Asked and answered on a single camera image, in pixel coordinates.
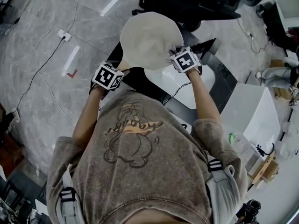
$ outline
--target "white box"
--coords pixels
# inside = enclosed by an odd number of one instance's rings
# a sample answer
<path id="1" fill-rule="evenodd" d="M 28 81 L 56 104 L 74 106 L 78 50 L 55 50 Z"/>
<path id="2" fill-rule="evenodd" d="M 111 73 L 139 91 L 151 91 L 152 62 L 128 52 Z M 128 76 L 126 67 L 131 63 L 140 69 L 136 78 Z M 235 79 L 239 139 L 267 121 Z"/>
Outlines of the white box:
<path id="1" fill-rule="evenodd" d="M 258 153 L 257 145 L 270 153 L 278 135 L 280 124 L 269 88 L 250 84 L 237 84 L 224 110 L 221 120 L 225 126 L 240 132 Z"/>
<path id="2" fill-rule="evenodd" d="M 106 90 L 113 90 L 118 87 L 124 75 L 124 73 L 112 65 L 102 62 L 93 76 L 93 82 L 104 87 Z"/>
<path id="3" fill-rule="evenodd" d="M 190 47 L 183 48 L 180 52 L 171 56 L 170 59 L 174 69 L 180 73 L 185 73 L 187 70 L 198 66 L 196 55 Z"/>

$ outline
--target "white hat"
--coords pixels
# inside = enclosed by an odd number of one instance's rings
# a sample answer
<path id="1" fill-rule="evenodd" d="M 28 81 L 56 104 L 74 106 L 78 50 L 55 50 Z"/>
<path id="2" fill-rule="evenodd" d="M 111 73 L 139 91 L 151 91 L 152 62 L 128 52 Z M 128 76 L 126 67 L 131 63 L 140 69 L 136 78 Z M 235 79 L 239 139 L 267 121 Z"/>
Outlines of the white hat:
<path id="1" fill-rule="evenodd" d="M 148 12 L 131 17 L 121 33 L 123 60 L 130 67 L 157 70 L 167 67 L 170 44 L 184 44 L 176 23 L 161 14 Z"/>

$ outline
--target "backpack strap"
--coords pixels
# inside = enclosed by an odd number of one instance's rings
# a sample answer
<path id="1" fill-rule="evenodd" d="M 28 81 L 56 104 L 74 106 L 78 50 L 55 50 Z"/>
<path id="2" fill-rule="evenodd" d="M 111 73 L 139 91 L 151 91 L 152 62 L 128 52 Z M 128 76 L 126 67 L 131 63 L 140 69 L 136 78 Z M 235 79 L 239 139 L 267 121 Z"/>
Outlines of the backpack strap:
<path id="1" fill-rule="evenodd" d="M 80 199 L 73 187 L 70 168 L 69 164 L 62 176 L 64 188 L 56 204 L 56 215 L 60 224 L 85 224 Z"/>
<path id="2" fill-rule="evenodd" d="M 207 155 L 212 178 L 206 182 L 210 191 L 213 224 L 229 224 L 243 204 L 232 165 L 223 168 L 220 160 Z"/>

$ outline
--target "gray t-shirt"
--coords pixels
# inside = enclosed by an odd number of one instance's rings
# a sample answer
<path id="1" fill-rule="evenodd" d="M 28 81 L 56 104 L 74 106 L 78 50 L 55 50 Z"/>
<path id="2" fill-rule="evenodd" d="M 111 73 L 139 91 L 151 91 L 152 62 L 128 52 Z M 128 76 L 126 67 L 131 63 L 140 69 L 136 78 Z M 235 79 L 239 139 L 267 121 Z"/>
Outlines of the gray t-shirt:
<path id="1" fill-rule="evenodd" d="M 53 223 L 68 164 L 89 224 L 123 223 L 142 209 L 157 209 L 193 224 L 212 223 L 205 182 L 204 150 L 233 165 L 241 199 L 247 190 L 241 159 L 224 141 L 213 119 L 194 122 L 189 134 L 161 103 L 125 91 L 100 112 L 86 147 L 72 138 L 57 140 L 48 174 L 47 204 Z"/>

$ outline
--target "cartoon character print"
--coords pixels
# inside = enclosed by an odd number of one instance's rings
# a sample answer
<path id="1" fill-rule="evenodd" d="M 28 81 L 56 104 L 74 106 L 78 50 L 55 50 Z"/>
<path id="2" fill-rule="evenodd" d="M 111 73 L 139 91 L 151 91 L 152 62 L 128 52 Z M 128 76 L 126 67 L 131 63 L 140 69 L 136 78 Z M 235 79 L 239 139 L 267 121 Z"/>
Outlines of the cartoon character print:
<path id="1" fill-rule="evenodd" d="M 120 159 L 132 168 L 144 167 L 153 151 L 153 144 L 157 145 L 160 141 L 155 131 L 162 126 L 162 121 L 153 122 L 144 116 L 139 99 L 122 103 L 115 127 L 108 128 L 105 133 L 109 137 L 114 135 L 105 142 L 104 160 L 115 163 Z"/>

